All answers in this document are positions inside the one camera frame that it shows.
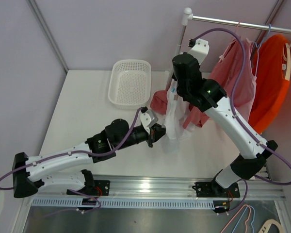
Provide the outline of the orange t shirt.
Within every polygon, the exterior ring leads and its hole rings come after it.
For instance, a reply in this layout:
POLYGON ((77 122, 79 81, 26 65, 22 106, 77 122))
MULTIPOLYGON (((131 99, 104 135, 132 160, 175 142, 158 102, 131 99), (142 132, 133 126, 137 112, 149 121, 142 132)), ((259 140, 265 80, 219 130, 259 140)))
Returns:
POLYGON ((276 118, 289 89, 282 70, 285 36, 275 34, 264 42, 253 57, 252 72, 257 76, 256 94, 249 115, 249 124, 259 134, 276 118))

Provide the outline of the dark pink t shirt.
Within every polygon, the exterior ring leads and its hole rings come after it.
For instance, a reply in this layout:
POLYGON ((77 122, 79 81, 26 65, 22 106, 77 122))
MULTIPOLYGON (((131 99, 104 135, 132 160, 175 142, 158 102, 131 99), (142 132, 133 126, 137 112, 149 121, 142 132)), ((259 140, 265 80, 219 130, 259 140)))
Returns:
MULTIPOLYGON (((243 122, 233 106, 232 99, 216 80, 202 78, 200 65, 208 51, 208 44, 193 44, 189 52, 178 54, 172 59, 171 82, 178 83, 177 94, 189 103, 189 116, 184 126, 192 123, 194 113, 199 110, 212 118, 222 129, 239 131, 243 122)), ((152 110, 164 116, 167 112, 167 91, 170 86, 167 90, 157 91, 150 103, 152 110)))

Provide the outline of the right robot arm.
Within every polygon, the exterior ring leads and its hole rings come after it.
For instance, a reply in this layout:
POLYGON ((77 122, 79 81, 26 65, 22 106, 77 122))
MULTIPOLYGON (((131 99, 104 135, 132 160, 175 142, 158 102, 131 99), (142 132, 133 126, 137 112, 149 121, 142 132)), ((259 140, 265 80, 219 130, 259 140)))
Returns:
POLYGON ((201 76, 197 58, 189 53, 172 59, 177 94, 212 118, 229 136, 240 154, 226 168, 219 171, 203 193, 223 196, 240 179, 249 180, 266 164, 278 145, 261 137, 239 114, 219 83, 201 76))

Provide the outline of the light pink tank top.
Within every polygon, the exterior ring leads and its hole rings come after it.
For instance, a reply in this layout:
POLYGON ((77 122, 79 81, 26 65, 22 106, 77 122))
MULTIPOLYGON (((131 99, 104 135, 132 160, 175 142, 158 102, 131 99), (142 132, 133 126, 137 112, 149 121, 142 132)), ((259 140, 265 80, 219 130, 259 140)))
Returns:
POLYGON ((242 42, 246 51, 245 65, 242 75, 238 81, 233 100, 234 106, 237 108, 239 113, 245 117, 245 115, 250 115, 253 106, 257 77, 252 72, 251 62, 251 53, 254 43, 248 38, 244 39, 242 42))

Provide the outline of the white t shirt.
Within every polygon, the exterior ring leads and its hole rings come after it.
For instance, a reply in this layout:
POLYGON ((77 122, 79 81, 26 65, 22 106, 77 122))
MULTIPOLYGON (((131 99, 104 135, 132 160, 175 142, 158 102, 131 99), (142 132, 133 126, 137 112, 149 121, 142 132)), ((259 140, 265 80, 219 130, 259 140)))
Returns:
POLYGON ((167 91, 167 112, 163 122, 166 134, 160 139, 162 150, 168 155, 178 153, 180 141, 189 138, 197 128, 192 123, 184 126, 185 120, 189 116, 189 103, 177 94, 177 86, 178 83, 172 81, 167 91))

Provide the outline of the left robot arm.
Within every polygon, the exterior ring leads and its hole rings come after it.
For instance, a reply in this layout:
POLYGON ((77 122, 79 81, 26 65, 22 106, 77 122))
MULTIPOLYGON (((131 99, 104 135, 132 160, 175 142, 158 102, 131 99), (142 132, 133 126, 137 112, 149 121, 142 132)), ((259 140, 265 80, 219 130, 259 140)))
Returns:
POLYGON ((59 154, 28 157, 24 152, 18 153, 12 166, 14 198, 29 197, 42 190, 92 195, 96 190, 90 171, 64 173, 63 170, 111 159, 117 150, 144 141, 151 148, 165 134, 166 129, 158 123, 135 127, 116 119, 100 133, 59 154))

